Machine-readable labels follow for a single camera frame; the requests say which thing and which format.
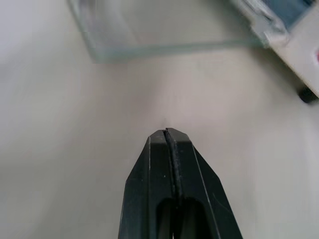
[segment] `black rubber foot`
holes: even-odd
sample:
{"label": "black rubber foot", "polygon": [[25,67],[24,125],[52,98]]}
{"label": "black rubber foot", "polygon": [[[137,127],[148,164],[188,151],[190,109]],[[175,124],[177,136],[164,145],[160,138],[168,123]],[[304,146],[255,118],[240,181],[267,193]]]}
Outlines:
{"label": "black rubber foot", "polygon": [[307,104],[314,103],[319,100],[319,98],[308,87],[300,90],[298,94],[300,99]]}

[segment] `transparent container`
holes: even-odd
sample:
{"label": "transparent container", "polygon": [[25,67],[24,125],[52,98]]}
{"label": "transparent container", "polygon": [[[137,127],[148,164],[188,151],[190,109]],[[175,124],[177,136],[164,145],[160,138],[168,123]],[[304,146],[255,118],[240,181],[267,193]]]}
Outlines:
{"label": "transparent container", "polygon": [[93,58],[260,46],[230,0],[68,0]]}

